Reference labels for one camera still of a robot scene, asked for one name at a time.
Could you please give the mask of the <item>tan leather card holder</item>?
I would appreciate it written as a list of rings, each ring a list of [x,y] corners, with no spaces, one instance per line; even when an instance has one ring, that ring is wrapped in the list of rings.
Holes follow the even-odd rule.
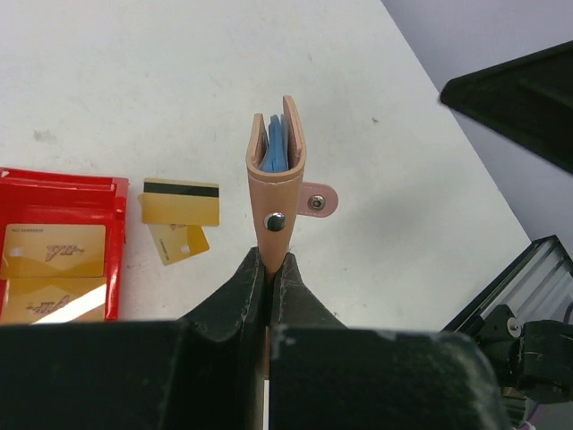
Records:
[[[272,283],[281,269],[299,217],[323,219],[338,208],[338,194],[329,185],[304,181],[307,145],[294,99],[282,98],[282,113],[268,123],[253,116],[245,155],[247,183],[256,239],[262,298],[261,377],[267,370],[269,300]]]

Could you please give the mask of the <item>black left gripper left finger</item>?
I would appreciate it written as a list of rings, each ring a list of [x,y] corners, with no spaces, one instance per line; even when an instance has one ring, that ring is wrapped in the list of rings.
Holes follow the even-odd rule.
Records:
[[[181,318],[181,429],[263,428],[267,304],[265,269],[254,247],[224,285]]]

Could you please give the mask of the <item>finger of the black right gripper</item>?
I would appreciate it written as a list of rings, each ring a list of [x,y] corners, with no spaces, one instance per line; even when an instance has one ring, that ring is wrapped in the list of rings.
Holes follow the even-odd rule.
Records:
[[[572,43],[450,80],[444,106],[572,171]]]

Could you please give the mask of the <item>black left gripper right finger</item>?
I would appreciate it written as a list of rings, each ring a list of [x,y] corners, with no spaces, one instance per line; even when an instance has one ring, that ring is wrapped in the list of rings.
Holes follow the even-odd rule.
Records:
[[[269,300],[269,428],[329,426],[330,386],[336,379],[335,338],[347,327],[306,287],[287,254]]]

